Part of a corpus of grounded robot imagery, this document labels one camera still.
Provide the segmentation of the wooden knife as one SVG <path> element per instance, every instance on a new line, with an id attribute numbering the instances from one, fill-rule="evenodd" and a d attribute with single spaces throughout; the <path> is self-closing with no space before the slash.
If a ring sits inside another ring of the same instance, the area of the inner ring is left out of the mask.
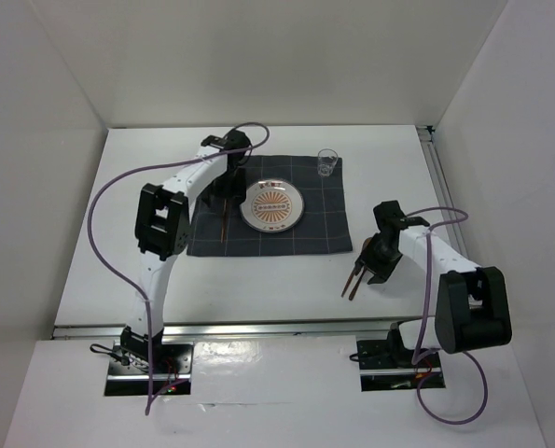
<path id="1" fill-rule="evenodd" d="M 347 280 L 346 280 L 346 283 L 345 283 L 345 285 L 344 285 L 344 288 L 343 288 L 343 290 L 342 290 L 342 292 L 341 292 L 341 294 L 340 294 L 340 296 L 341 296 L 342 298 L 344 297 L 345 293 L 347 292 L 347 290 L 348 290 L 350 284 L 352 283 L 352 280 L 358 275 L 358 272 L 359 272 L 359 270 L 358 270 L 357 264 L 355 264 L 355 265 L 353 266 L 353 268 L 352 268 L 352 270 L 351 270 L 351 272 L 350 272 L 350 274 L 349 274 L 349 276 L 348 276 L 348 278 L 347 278 Z"/>

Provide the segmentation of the wooden spoon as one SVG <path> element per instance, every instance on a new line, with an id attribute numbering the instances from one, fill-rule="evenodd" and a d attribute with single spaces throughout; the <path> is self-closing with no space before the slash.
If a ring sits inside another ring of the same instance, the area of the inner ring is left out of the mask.
<path id="1" fill-rule="evenodd" d="M 367 271 L 367 267 L 365 266 L 365 268 L 362 270 L 362 272 L 353 279 L 355 281 L 355 283 L 354 283 L 354 286 L 352 287 L 352 289 L 351 289 L 351 291 L 348 295 L 348 300 L 349 301 L 352 301 L 354 299 L 356 291 L 358 290 L 358 288 L 361 284 L 361 281 L 363 279 L 363 276 L 365 275 L 366 271 Z"/>

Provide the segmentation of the copper fork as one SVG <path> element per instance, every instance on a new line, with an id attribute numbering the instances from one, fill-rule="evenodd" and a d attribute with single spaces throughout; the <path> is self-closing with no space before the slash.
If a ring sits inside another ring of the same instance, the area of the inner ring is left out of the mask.
<path id="1" fill-rule="evenodd" d="M 226 239 L 227 233 L 227 226 L 228 226 L 229 219 L 223 219 L 221 215 L 221 234 L 220 234 L 220 242 L 223 244 Z"/>

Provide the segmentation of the orange patterned dinner plate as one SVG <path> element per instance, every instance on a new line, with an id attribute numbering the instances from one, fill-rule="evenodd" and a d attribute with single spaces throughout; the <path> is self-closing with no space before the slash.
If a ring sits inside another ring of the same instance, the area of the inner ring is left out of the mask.
<path id="1" fill-rule="evenodd" d="M 291 183 L 277 178 L 262 179 L 249 186 L 240 204 L 240 215 L 252 229 L 278 233 L 292 229 L 302 218 L 305 202 Z"/>

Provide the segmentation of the clear drinking glass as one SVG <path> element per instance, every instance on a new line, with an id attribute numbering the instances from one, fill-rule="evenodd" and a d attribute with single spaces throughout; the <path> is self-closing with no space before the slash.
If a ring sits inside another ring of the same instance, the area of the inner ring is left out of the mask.
<path id="1" fill-rule="evenodd" d="M 338 153 L 330 148 L 323 148 L 317 154 L 317 172 L 321 177 L 332 175 L 339 160 Z"/>

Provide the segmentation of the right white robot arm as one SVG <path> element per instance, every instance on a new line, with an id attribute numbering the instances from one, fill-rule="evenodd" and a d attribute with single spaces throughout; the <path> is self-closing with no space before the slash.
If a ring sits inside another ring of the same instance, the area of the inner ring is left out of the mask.
<path id="1" fill-rule="evenodd" d="M 419 210 L 406 214 L 399 202 L 373 208 L 377 232 L 363 244 L 348 279 L 382 285 L 402 259 L 424 271 L 423 315 L 399 323 L 398 334 L 385 345 L 390 362 L 418 364 L 440 350 L 456 354 L 503 346 L 513 336 L 503 273 L 482 267 L 435 234 L 435 229 L 467 220 L 467 213 L 451 207 L 454 219 L 429 223 Z"/>

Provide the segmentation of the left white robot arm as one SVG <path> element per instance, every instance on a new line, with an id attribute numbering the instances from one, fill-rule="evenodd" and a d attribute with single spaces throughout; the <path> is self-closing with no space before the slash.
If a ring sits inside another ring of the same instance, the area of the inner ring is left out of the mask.
<path id="1" fill-rule="evenodd" d="M 136 304 L 120 335 L 120 347 L 139 371 L 162 361 L 163 309 L 170 275 L 191 234 L 190 206 L 197 200 L 238 198 L 245 194 L 244 154 L 253 147 L 246 133 L 232 129 L 201 141 L 194 162 L 171 178 L 141 188 L 135 237 L 141 255 Z"/>

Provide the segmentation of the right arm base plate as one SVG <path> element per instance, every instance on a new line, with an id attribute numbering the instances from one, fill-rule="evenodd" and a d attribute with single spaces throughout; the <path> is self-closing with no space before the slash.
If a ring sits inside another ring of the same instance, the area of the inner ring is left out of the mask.
<path id="1" fill-rule="evenodd" d="M 359 369 L 363 392 L 416 390 L 423 381 L 425 389 L 446 387 L 438 355 L 432 355 L 417 366 L 411 363 L 412 352 L 385 340 L 360 340 L 349 360 Z"/>

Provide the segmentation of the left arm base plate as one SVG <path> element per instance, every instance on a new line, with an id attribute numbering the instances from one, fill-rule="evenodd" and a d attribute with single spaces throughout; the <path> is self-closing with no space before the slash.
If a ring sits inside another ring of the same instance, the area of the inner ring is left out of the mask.
<path id="1" fill-rule="evenodd" d="M 148 393 L 148 366 L 138 357 L 124 353 L 118 343 L 111 347 L 105 379 L 106 397 L 145 397 Z M 193 343 L 170 343 L 162 347 L 160 361 L 153 370 L 153 393 L 189 395 L 193 365 Z"/>

